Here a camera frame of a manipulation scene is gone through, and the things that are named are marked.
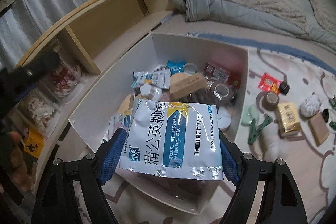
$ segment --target white bottle cap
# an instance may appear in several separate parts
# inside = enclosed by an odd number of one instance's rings
[[[147,97],[151,94],[152,86],[148,83],[145,83],[142,87],[140,87],[141,96]]]

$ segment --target green clothespin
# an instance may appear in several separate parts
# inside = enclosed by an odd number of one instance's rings
[[[336,110],[336,98],[334,96],[333,99],[329,99],[329,104],[331,105],[331,108]]]
[[[329,125],[333,130],[336,130],[336,122],[330,122]]]
[[[256,120],[252,119],[252,122],[250,124],[250,132],[249,132],[249,138],[248,138],[248,144],[253,144],[256,139],[260,136],[261,131],[263,128],[267,125],[269,125],[271,122],[273,122],[273,118],[271,116],[267,116],[262,124],[258,125],[256,127]]]

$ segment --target wooden block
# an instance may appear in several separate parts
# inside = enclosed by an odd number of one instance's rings
[[[208,82],[200,73],[189,76],[175,84],[170,85],[170,99],[176,101],[190,93],[205,88]]]
[[[316,114],[308,121],[308,125],[311,132],[313,133],[316,145],[320,146],[329,137],[330,134],[322,114],[320,112]]]
[[[186,79],[186,78],[188,78],[188,77],[189,77],[189,76],[186,75],[186,74],[183,73],[183,72],[179,72],[179,73],[173,74],[173,75],[170,77],[170,85],[174,85],[174,84],[176,84],[177,82],[180,82],[181,80]]]

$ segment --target blue gripper pad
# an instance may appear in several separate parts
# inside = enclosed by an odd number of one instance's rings
[[[222,162],[223,162],[223,172],[227,180],[232,181],[233,185],[237,186],[239,184],[239,177],[237,173],[237,164],[232,158],[229,150],[224,145],[223,141],[220,140],[220,149],[222,152]]]
[[[101,174],[98,179],[100,185],[104,185],[112,178],[112,175],[114,174],[114,171],[116,170],[120,160],[120,155],[124,148],[126,136],[127,132],[123,129],[117,137],[115,143],[112,145],[103,163],[101,164]]]

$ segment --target medicine packet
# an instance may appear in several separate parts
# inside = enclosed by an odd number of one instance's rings
[[[170,86],[170,70],[159,70],[154,72],[138,71],[133,72],[134,82],[132,88],[139,88],[143,84],[148,83],[158,88],[169,89]]]
[[[135,100],[120,168],[160,177],[222,180],[216,106]]]

